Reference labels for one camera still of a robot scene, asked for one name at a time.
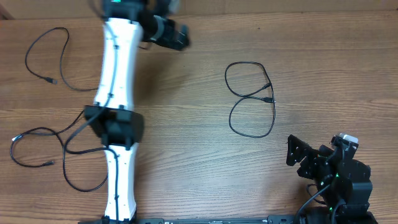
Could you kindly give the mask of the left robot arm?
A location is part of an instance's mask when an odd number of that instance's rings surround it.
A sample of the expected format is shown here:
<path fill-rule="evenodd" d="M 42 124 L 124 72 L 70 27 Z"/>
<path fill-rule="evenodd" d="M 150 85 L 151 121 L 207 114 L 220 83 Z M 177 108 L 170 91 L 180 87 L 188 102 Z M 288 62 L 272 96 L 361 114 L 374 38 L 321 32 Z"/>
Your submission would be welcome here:
<path fill-rule="evenodd" d="M 179 1 L 104 1 L 104 54 L 94 103 L 86 106 L 88 125 L 100 138 L 107 162 L 108 201 L 98 223 L 134 223 L 136 153 L 144 117 L 134 111 L 134 71 L 142 42 L 173 50 L 190 44 L 188 27 L 168 18 Z"/>

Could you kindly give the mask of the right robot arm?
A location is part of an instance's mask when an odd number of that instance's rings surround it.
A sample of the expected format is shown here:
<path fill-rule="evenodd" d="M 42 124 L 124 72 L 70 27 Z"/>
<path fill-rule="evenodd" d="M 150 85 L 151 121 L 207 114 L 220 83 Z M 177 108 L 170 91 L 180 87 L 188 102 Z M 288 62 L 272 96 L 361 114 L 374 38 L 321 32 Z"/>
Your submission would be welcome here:
<path fill-rule="evenodd" d="M 312 148 L 294 135 L 287 138 L 288 166 L 299 163 L 300 177 L 314 181 L 317 192 L 296 212 L 293 223 L 376 223 L 369 209 L 371 168 L 354 159 L 359 140 L 339 133 L 331 147 Z"/>

